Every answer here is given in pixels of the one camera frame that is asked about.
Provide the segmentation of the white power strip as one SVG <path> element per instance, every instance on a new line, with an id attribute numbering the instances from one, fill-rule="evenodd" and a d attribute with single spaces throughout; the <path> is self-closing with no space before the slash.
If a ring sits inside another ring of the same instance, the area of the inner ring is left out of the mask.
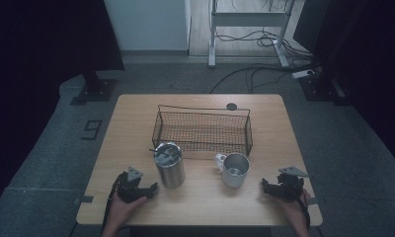
<path id="1" fill-rule="evenodd" d="M 308 70 L 303 70 L 303 71 L 298 71 L 292 73 L 292 78 L 293 79 L 299 79 L 299 78 L 304 78 L 304 77 L 309 77 L 309 76 L 314 76 L 315 72 L 312 69 Z"/>

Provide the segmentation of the steel tumbler with lid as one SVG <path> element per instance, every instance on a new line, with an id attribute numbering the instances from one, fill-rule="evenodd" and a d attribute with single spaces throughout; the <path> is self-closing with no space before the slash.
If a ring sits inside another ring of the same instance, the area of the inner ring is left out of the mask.
<path id="1" fill-rule="evenodd" d="M 186 178 L 181 148 L 173 142 L 162 142 L 152 152 L 163 185 L 178 188 Z"/>

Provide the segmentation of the person's right hand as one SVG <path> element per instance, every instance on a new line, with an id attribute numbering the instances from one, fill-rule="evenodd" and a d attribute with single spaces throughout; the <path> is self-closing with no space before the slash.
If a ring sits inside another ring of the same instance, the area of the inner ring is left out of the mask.
<path id="1" fill-rule="evenodd" d="M 292 230 L 307 230 L 307 221 L 304 217 L 302 207 L 297 201 L 285 201 L 282 199 L 277 199 L 276 202 L 280 206 L 281 210 L 283 211 L 284 216 L 288 220 Z"/>

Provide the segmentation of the dark curtain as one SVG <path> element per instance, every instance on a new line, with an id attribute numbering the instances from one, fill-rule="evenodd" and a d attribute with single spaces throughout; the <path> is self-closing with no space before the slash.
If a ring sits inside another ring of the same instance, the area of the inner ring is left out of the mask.
<path id="1" fill-rule="evenodd" d="M 122 68 L 105 0 L 0 0 L 0 197 L 48 123 L 60 85 Z"/>
<path id="2" fill-rule="evenodd" d="M 293 38 L 395 158 L 395 0 L 303 0 Z"/>

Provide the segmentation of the steel mug with handle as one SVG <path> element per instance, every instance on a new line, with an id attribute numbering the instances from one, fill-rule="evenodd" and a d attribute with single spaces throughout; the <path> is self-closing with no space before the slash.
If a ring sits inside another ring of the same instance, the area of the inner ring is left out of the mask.
<path id="1" fill-rule="evenodd" d="M 214 162 L 221 172 L 222 181 L 230 188 L 240 188 L 250 170 L 249 159 L 240 153 L 216 154 Z"/>

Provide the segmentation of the black stand base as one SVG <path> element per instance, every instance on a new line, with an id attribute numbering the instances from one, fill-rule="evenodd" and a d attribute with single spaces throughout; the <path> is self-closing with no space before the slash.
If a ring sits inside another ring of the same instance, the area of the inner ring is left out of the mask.
<path id="1" fill-rule="evenodd" d="M 78 96 L 74 97 L 71 106 L 84 106 L 88 102 L 107 102 L 117 85 L 116 79 L 100 79 L 95 71 L 82 74 L 85 84 Z"/>
<path id="2" fill-rule="evenodd" d="M 305 99 L 309 102 L 333 102 L 336 106 L 351 104 L 347 93 L 337 79 L 323 80 L 318 76 L 306 76 L 298 80 Z"/>

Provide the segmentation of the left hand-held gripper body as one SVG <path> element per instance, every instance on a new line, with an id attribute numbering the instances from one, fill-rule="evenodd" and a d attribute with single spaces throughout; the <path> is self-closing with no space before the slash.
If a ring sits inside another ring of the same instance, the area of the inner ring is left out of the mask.
<path id="1" fill-rule="evenodd" d="M 142 176 L 141 172 L 132 167 L 128 167 L 118 176 L 117 192 L 124 202 L 134 202 L 143 197 L 138 187 Z"/>

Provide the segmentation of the dark wire mesh basket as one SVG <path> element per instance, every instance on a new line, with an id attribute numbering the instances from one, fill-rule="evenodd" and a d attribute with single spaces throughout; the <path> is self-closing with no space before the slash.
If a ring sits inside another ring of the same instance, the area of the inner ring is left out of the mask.
<path id="1" fill-rule="evenodd" d="M 183 151 L 249 155 L 253 148 L 250 110 L 159 105 L 152 142 L 154 147 L 174 142 Z"/>

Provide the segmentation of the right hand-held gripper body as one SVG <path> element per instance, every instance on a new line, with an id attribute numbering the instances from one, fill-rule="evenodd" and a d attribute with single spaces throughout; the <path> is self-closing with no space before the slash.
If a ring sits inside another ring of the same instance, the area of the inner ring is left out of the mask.
<path id="1" fill-rule="evenodd" d="M 288 200 L 296 200 L 303 193 L 304 178 L 308 175 L 294 166 L 280 168 L 277 176 L 279 196 Z"/>

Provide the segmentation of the white metal desk frame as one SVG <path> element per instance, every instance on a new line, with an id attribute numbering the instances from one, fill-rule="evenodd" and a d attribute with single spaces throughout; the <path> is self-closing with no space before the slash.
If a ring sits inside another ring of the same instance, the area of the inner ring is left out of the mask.
<path id="1" fill-rule="evenodd" d="M 288 0 L 286 9 L 282 12 L 230 13 L 218 12 L 217 0 L 209 0 L 208 66 L 213 68 L 216 65 L 215 33 L 218 27 L 271 27 L 280 28 L 278 36 L 273 40 L 273 46 L 281 67 L 288 68 L 289 63 L 285 56 L 283 42 L 294 2 L 295 0 Z"/>

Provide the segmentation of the person's left hand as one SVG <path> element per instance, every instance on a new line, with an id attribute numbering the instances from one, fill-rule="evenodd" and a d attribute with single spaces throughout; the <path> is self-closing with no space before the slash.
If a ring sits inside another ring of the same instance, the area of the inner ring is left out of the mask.
<path id="1" fill-rule="evenodd" d="M 118 194 L 114 194 L 112 198 L 111 208 L 108 215 L 108 221 L 105 226 L 119 228 L 125 227 L 129 218 L 133 215 L 134 211 L 145 204 L 147 197 L 141 197 L 134 202 L 124 202 Z"/>

